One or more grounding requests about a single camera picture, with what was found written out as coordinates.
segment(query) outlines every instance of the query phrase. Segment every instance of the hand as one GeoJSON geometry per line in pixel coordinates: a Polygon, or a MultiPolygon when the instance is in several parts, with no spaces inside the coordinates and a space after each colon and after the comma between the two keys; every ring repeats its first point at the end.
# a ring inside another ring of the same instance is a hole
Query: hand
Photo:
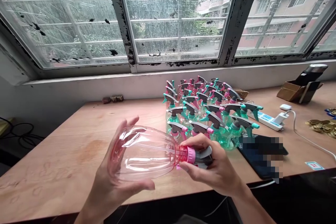
{"type": "Polygon", "coordinates": [[[229,196],[239,196],[246,187],[236,171],[234,170],[225,150],[218,142],[211,141],[203,134],[190,137],[181,143],[182,146],[195,146],[200,148],[212,148],[213,163],[208,168],[201,169],[197,166],[182,162],[180,167],[185,170],[189,176],[198,182],[211,186],[216,192],[229,196]]]}
{"type": "Polygon", "coordinates": [[[75,223],[101,223],[131,196],[142,190],[155,190],[152,180],[120,183],[118,178],[111,176],[107,170],[107,160],[115,140],[120,136],[121,130],[127,126],[136,124],[138,120],[139,116],[131,119],[128,123],[126,120],[123,120],[118,126],[106,155],[96,172],[89,196],[75,223]]]}

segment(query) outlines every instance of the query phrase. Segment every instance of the white cable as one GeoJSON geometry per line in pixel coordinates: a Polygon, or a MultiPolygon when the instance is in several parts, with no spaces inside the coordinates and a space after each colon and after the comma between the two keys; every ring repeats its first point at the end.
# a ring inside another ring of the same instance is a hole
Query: white cable
{"type": "MultiPolygon", "coordinates": [[[[268,186],[268,185],[271,185],[271,184],[274,184],[274,183],[275,183],[275,181],[273,180],[273,181],[271,181],[271,182],[269,182],[269,183],[262,184],[262,185],[259,185],[259,186],[257,186],[257,187],[252,187],[252,188],[250,188],[250,189],[261,188],[261,187],[265,187],[265,186],[268,186]]],[[[208,216],[212,215],[214,212],[216,212],[217,209],[218,209],[218,208],[223,204],[223,202],[226,200],[226,198],[227,198],[227,196],[222,200],[222,202],[219,203],[219,205],[215,208],[215,210],[213,210],[211,213],[205,215],[205,217],[208,217],[208,216]]]]}
{"type": "Polygon", "coordinates": [[[296,120],[296,113],[294,110],[288,110],[285,114],[289,113],[289,112],[292,112],[294,114],[294,122],[293,122],[293,130],[294,130],[294,133],[300,137],[302,137],[303,139],[307,140],[308,142],[311,142],[312,144],[316,145],[317,147],[319,147],[320,149],[324,150],[325,152],[328,152],[330,153],[331,155],[333,155],[335,161],[336,161],[336,155],[330,151],[328,151],[327,149],[324,149],[322,148],[321,146],[319,146],[318,144],[314,143],[313,141],[310,141],[308,138],[305,138],[304,136],[300,135],[299,133],[296,132],[296,129],[295,129],[295,120],[296,120]]]}
{"type": "Polygon", "coordinates": [[[275,181],[272,180],[269,183],[266,183],[266,184],[263,184],[263,185],[258,185],[257,187],[251,187],[250,189],[257,189],[257,188],[265,187],[265,186],[268,186],[268,185],[271,185],[271,184],[274,184],[274,183],[275,183],[275,181]]]}

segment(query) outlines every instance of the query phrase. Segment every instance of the sticker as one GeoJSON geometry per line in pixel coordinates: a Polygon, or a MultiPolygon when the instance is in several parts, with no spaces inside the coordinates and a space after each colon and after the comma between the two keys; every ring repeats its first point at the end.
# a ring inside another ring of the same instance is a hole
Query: sticker
{"type": "Polygon", "coordinates": [[[306,164],[313,170],[324,170],[324,168],[316,162],[306,162],[306,164]]]}

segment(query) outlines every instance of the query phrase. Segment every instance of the spray nozzle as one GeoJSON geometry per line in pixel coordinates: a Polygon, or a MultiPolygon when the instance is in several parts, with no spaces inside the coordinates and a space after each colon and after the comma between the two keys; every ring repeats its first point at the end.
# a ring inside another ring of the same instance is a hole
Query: spray nozzle
{"type": "Polygon", "coordinates": [[[170,87],[171,89],[173,89],[175,91],[174,80],[172,80],[171,82],[169,80],[167,80],[167,86],[170,87]]]}
{"type": "Polygon", "coordinates": [[[175,105],[175,103],[178,102],[174,97],[170,96],[169,94],[164,93],[163,95],[164,95],[164,100],[162,103],[169,101],[170,105],[175,105]]]}
{"type": "Polygon", "coordinates": [[[237,94],[236,91],[234,91],[232,88],[228,88],[224,94],[224,97],[233,97],[236,96],[237,100],[243,100],[242,98],[240,98],[239,94],[237,94]]]}
{"type": "Polygon", "coordinates": [[[170,96],[173,96],[173,97],[176,97],[177,96],[177,93],[174,91],[174,89],[166,86],[166,90],[167,90],[167,94],[169,94],[170,96]]]}
{"type": "Polygon", "coordinates": [[[183,83],[183,84],[180,85],[180,88],[181,88],[181,90],[184,90],[184,89],[188,88],[189,85],[190,85],[190,83],[183,83]]]}
{"type": "Polygon", "coordinates": [[[207,111],[214,112],[218,118],[222,118],[220,114],[224,107],[218,105],[204,105],[204,107],[206,107],[207,111]]]}
{"type": "Polygon", "coordinates": [[[209,134],[212,134],[214,132],[213,129],[211,129],[210,127],[200,123],[200,122],[194,122],[194,121],[189,121],[189,123],[192,125],[193,129],[192,129],[192,135],[196,136],[199,133],[203,133],[204,135],[206,135],[208,138],[209,134]]]}
{"type": "Polygon", "coordinates": [[[184,89],[182,92],[183,92],[183,96],[188,96],[192,93],[192,91],[189,89],[184,89]]]}
{"type": "Polygon", "coordinates": [[[202,83],[205,83],[206,80],[205,80],[202,76],[197,75],[197,81],[196,81],[196,82],[202,82],[202,83]]]}
{"type": "Polygon", "coordinates": [[[212,96],[210,96],[210,98],[216,97],[217,98],[216,103],[221,104],[223,99],[226,100],[226,98],[224,97],[224,95],[222,95],[216,89],[215,90],[211,90],[211,92],[212,92],[212,96]]]}
{"type": "Polygon", "coordinates": [[[225,127],[225,124],[222,121],[222,119],[216,116],[214,112],[207,110],[206,113],[208,114],[207,117],[201,119],[200,121],[211,121],[212,122],[211,127],[215,130],[218,130],[219,127],[225,127]]]}
{"type": "Polygon", "coordinates": [[[197,114],[200,113],[200,111],[194,105],[191,105],[189,102],[183,101],[183,104],[187,107],[187,110],[189,110],[189,119],[195,118],[195,112],[197,114]]]}
{"type": "Polygon", "coordinates": [[[187,96],[183,97],[183,99],[186,100],[186,102],[192,103],[197,109],[200,109],[197,104],[197,100],[199,99],[198,96],[187,96]]]}
{"type": "Polygon", "coordinates": [[[188,120],[188,116],[186,115],[187,107],[181,106],[181,107],[174,107],[171,109],[166,110],[168,113],[171,113],[172,117],[176,117],[177,114],[181,114],[182,117],[184,117],[186,120],[188,120]]]}
{"type": "Polygon", "coordinates": [[[252,137],[252,129],[256,128],[256,129],[259,129],[260,126],[259,124],[256,124],[248,119],[245,119],[243,117],[236,117],[236,116],[233,116],[233,115],[230,115],[231,118],[234,120],[234,125],[238,128],[240,128],[240,126],[243,126],[247,132],[247,135],[249,137],[252,137]]]}
{"type": "Polygon", "coordinates": [[[206,94],[197,92],[197,96],[202,100],[202,103],[207,103],[208,100],[210,100],[210,97],[207,96],[206,94]]]}
{"type": "Polygon", "coordinates": [[[249,109],[251,110],[251,112],[253,113],[254,115],[254,118],[256,121],[259,121],[259,118],[258,118],[258,111],[259,110],[263,110],[264,107],[262,106],[259,106],[257,104],[254,104],[254,103],[239,103],[241,105],[244,105],[244,107],[242,107],[242,110],[246,111],[249,109]]]}
{"type": "Polygon", "coordinates": [[[180,133],[183,141],[185,141],[187,139],[186,132],[188,131],[188,128],[186,126],[183,126],[182,124],[177,123],[177,122],[168,122],[168,124],[172,128],[171,129],[171,135],[173,137],[177,137],[180,133]]]}
{"type": "Polygon", "coordinates": [[[224,108],[225,114],[228,116],[230,114],[231,110],[236,111],[236,113],[241,116],[240,109],[242,107],[242,104],[224,104],[221,105],[224,108]]]}

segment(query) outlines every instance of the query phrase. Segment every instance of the cardboard box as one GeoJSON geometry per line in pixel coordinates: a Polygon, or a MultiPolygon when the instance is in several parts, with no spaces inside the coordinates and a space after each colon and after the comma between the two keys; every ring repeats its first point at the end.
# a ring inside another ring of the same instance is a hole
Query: cardboard box
{"type": "Polygon", "coordinates": [[[294,82],[295,80],[285,82],[276,96],[288,102],[298,102],[306,86],[298,86],[295,85],[294,82]]]}

